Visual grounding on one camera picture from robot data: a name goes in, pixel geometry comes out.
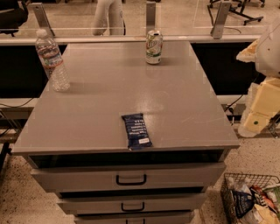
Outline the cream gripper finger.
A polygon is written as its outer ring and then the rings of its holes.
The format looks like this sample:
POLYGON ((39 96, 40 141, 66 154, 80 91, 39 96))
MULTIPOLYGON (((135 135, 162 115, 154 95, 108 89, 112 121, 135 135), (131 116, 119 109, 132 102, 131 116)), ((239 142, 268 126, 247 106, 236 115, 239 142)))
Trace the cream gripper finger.
POLYGON ((268 77, 260 84, 252 83, 245 106, 238 134, 242 137, 254 137, 280 111, 280 79, 268 77))
POLYGON ((256 48, 258 45, 259 40, 256 39, 254 42, 252 42, 248 47, 240 51, 236 59, 242 62, 254 62, 255 61, 255 56, 256 56, 256 48))

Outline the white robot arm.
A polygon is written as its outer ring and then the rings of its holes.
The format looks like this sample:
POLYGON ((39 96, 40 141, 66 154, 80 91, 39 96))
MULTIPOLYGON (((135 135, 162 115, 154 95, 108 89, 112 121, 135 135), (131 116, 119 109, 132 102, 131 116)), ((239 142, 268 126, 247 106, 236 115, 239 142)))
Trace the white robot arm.
POLYGON ((260 84, 250 85, 238 128, 242 137, 254 137, 280 111, 280 17, 236 58, 242 62, 254 62, 255 70, 265 76, 260 84))

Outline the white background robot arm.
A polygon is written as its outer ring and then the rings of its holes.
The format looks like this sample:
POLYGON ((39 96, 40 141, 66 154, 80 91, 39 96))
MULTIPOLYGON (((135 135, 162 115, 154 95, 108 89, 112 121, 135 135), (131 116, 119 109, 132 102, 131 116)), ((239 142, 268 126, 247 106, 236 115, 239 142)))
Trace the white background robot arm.
POLYGON ((122 0, 97 0, 93 35, 101 36, 107 29, 110 35, 119 36, 126 33, 122 0))

